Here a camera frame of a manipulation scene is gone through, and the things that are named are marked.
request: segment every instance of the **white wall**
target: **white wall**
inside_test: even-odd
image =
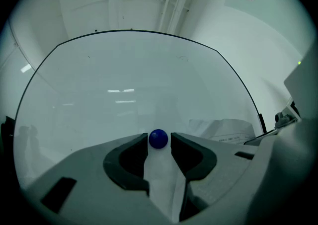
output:
[[[162,31],[177,0],[169,0]],[[60,43],[114,29],[158,31],[165,0],[21,0],[10,17],[14,36],[36,69]],[[186,0],[176,33],[191,0]]]
[[[60,0],[20,0],[10,16],[19,47],[37,68],[61,42],[68,40]]]
[[[6,23],[0,36],[0,124],[6,116],[15,118],[21,96],[34,73],[32,68],[21,71],[28,64]]]
[[[296,0],[193,0],[180,35],[224,56],[271,130],[290,96],[283,81],[316,34]]]

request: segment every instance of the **white panel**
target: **white panel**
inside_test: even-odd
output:
[[[15,118],[24,89],[34,73],[32,68],[23,73],[21,69],[26,65],[27,60],[15,48],[0,70],[0,123],[5,121],[5,116]]]
[[[288,76],[288,88],[301,118],[318,118],[318,43],[308,51],[301,64]]]
[[[157,31],[163,5],[155,0],[119,0],[119,29]]]
[[[84,147],[157,128],[187,133],[190,119],[224,118],[262,133],[248,92],[214,50],[146,32],[85,36],[59,46],[25,93],[14,134],[17,176],[25,188]]]

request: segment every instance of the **paper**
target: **paper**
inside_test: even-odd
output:
[[[188,133],[204,139],[241,145],[246,141],[255,139],[253,125],[237,119],[191,119]]]

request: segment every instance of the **black slot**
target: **black slot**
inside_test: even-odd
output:
[[[298,116],[300,116],[297,107],[295,106],[294,101],[292,102],[292,104],[290,105],[290,107],[297,113]]]
[[[45,195],[41,203],[57,214],[75,184],[76,180],[62,177]]]
[[[258,114],[258,116],[259,116],[260,123],[262,125],[263,133],[266,133],[267,130],[266,130],[266,126],[265,126],[265,122],[264,122],[263,116],[262,116],[262,114]]]
[[[238,157],[242,157],[244,159],[253,159],[254,155],[251,153],[243,152],[243,151],[238,151],[236,154]]]

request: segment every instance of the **ball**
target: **ball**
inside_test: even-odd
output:
[[[150,133],[149,144],[152,147],[156,149],[161,149],[165,147],[167,143],[168,143],[168,135],[163,130],[156,129]]]

